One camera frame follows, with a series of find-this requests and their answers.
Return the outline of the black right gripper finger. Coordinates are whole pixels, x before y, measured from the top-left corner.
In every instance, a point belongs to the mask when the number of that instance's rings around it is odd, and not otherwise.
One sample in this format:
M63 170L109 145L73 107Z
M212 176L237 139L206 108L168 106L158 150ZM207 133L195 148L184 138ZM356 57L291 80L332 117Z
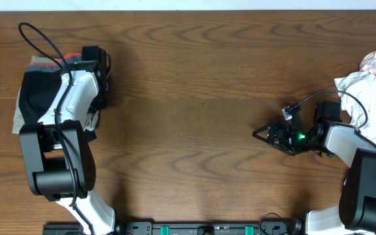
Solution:
M276 149L276 150L279 150L279 151L287 154L287 155L290 155L290 156L294 156L295 155L295 153L291 149L285 147L283 145L283 143L280 142L280 141L274 141L274 142L266 141L266 144L269 145L270 147Z
M265 125L257 130L252 132L252 137L260 141L269 141L270 138L270 126Z

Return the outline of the black leggings with red waistband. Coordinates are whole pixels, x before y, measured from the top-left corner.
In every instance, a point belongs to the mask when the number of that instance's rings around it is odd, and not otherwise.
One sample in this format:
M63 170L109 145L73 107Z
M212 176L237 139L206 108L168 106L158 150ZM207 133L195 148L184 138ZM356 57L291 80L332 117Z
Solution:
M35 124L47 112L61 86L57 72L25 71L20 87L19 107L25 124Z

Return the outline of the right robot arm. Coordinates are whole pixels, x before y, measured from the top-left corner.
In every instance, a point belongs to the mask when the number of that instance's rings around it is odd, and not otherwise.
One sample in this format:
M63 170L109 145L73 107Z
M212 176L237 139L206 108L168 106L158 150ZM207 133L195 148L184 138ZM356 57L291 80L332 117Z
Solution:
M323 121L304 132L275 122L253 137L288 155L315 151L338 156L349 168L339 204L305 216L304 234L376 234L376 144L350 125Z

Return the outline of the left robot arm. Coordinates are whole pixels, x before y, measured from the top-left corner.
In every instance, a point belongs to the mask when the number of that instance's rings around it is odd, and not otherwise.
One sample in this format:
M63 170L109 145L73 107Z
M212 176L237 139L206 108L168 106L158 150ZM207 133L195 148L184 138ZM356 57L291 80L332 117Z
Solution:
M104 108L110 63L81 59L27 69L19 97L20 145L33 194L63 206L83 234L113 234L116 213L95 187L91 115Z

